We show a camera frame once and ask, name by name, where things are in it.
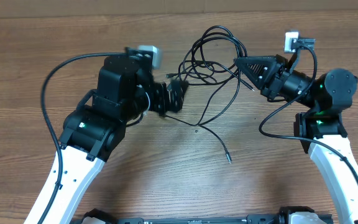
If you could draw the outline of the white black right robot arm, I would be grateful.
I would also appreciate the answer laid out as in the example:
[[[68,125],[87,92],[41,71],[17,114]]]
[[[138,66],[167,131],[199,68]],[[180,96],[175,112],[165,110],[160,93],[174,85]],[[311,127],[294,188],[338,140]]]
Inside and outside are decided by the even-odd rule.
[[[305,153],[323,176],[340,222],[358,223],[358,165],[342,122],[342,112],[352,106],[358,79],[341,68],[320,77],[297,72],[295,67],[302,50],[311,54],[316,68],[316,54],[307,45],[297,47],[290,60],[280,55],[239,57],[235,65],[262,96],[269,101],[281,96],[285,102],[262,124],[292,103],[308,107],[308,111],[296,114],[291,136],[268,133],[263,129],[259,131],[270,138],[301,142]]]

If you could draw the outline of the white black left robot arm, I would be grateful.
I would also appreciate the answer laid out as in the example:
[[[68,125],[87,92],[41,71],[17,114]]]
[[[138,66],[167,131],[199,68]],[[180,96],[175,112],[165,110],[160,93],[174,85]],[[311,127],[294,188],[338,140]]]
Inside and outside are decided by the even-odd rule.
[[[78,102],[55,134],[45,105],[48,81],[65,65],[76,60],[104,57],[98,84]],[[160,116],[179,112],[189,86],[172,80],[154,81],[152,71],[161,62],[160,50],[151,45],[122,53],[85,54],[57,65],[46,77],[40,96],[42,114],[56,147],[48,178],[37,197],[26,223],[70,223],[87,188],[124,139],[126,129],[140,122],[144,113]]]

